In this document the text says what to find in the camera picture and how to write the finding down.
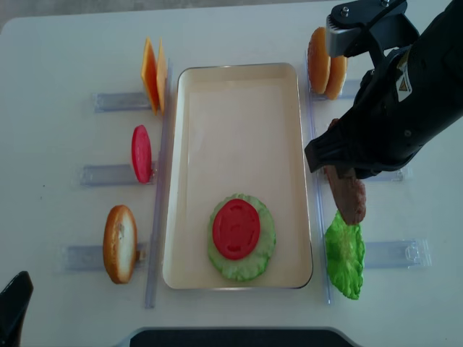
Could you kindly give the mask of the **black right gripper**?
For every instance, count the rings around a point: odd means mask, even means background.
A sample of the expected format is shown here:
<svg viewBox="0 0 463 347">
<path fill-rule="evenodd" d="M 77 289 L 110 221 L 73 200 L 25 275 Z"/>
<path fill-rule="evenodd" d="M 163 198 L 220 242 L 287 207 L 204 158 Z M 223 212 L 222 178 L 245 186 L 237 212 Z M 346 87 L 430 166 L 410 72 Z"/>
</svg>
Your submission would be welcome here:
<svg viewBox="0 0 463 347">
<path fill-rule="evenodd" d="M 353 106 L 305 155 L 311 171 L 335 166 L 358 179 L 396 171 L 449 125 L 449 93 L 443 53 L 417 46 L 392 51 L 368 72 Z"/>
</svg>

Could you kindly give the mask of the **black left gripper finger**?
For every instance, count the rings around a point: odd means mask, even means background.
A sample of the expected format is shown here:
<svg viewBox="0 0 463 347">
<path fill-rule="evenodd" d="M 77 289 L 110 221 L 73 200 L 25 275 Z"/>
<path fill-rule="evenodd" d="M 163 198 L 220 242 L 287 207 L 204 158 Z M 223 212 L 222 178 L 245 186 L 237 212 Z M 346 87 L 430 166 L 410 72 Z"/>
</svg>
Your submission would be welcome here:
<svg viewBox="0 0 463 347">
<path fill-rule="evenodd" d="M 1 347 L 19 346 L 25 314 L 33 293 L 28 271 L 21 271 L 1 292 Z"/>
</svg>

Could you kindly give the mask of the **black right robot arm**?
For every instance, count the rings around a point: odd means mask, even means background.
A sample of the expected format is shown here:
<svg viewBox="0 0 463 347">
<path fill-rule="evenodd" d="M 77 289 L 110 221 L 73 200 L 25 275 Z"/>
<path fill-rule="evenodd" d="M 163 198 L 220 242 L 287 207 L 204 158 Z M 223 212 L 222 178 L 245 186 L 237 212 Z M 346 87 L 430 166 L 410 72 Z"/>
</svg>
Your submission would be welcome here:
<svg viewBox="0 0 463 347">
<path fill-rule="evenodd" d="M 352 107 L 311 140 L 311 171 L 334 166 L 366 179 L 407 165 L 462 116 L 462 3 L 452 1 L 422 32 L 405 1 L 352 1 L 326 19 L 332 57 L 369 53 Z"/>
</svg>

